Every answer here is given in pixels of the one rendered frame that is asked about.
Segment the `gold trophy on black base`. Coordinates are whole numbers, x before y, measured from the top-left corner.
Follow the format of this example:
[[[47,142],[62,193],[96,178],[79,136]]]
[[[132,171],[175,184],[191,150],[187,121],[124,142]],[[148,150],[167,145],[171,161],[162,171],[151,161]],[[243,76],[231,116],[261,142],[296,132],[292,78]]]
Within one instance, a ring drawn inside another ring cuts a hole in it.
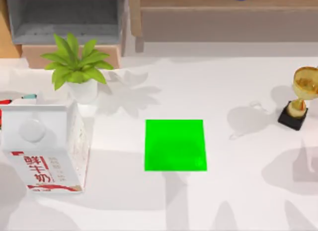
[[[296,99],[290,100],[282,110],[278,122],[295,131],[299,131],[307,116],[307,100],[318,98],[318,68],[301,67],[293,76],[292,89]]]

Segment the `flat green square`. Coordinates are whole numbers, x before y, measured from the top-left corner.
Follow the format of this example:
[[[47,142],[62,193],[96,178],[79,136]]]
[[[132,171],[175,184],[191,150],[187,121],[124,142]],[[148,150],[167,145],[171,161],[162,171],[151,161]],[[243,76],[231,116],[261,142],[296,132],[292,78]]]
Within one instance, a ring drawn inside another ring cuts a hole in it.
[[[147,119],[145,171],[207,171],[202,119]]]

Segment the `wooden open shelf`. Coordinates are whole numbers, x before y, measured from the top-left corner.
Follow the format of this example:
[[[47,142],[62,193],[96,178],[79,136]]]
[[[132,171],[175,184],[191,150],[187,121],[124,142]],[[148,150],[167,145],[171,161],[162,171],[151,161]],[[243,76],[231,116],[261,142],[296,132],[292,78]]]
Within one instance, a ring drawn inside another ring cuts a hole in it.
[[[144,42],[318,42],[318,0],[128,0]]]

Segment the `green plant in white pot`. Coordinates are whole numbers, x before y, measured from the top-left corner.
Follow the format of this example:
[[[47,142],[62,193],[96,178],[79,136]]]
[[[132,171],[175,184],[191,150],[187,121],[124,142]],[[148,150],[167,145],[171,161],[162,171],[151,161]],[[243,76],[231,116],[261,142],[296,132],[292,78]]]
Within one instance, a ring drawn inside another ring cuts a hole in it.
[[[66,38],[56,33],[53,36],[57,50],[44,53],[41,57],[50,61],[44,69],[52,71],[54,90],[67,85],[77,103],[92,103],[98,96],[98,85],[107,84],[101,70],[114,69],[105,61],[109,55],[95,48],[95,39],[87,41],[80,53],[80,45],[74,34],[68,33]]]

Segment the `red and white box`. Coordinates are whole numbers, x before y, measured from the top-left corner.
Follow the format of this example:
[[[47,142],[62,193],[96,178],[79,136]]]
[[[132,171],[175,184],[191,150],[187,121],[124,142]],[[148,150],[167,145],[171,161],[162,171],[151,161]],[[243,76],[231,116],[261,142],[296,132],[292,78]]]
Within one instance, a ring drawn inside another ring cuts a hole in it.
[[[15,98],[0,100],[0,105],[9,105],[17,99],[36,99],[36,98],[37,98],[37,94],[25,94],[23,96],[18,96]],[[1,129],[2,129],[2,110],[0,109],[0,130]]]

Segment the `wooden cupboard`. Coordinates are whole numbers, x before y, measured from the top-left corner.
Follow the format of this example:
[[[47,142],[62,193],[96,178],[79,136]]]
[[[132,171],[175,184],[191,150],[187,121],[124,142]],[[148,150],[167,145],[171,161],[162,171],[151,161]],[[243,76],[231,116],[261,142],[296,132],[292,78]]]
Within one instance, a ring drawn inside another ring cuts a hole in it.
[[[20,58],[22,46],[12,42],[6,0],[0,0],[0,59]]]

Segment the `white milk carton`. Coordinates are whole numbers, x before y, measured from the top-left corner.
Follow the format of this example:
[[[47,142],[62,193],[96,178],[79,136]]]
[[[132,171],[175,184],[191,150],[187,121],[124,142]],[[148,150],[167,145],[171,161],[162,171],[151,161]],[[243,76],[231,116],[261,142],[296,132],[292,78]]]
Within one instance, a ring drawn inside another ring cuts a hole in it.
[[[1,149],[30,191],[84,191],[90,147],[76,102],[0,109]]]

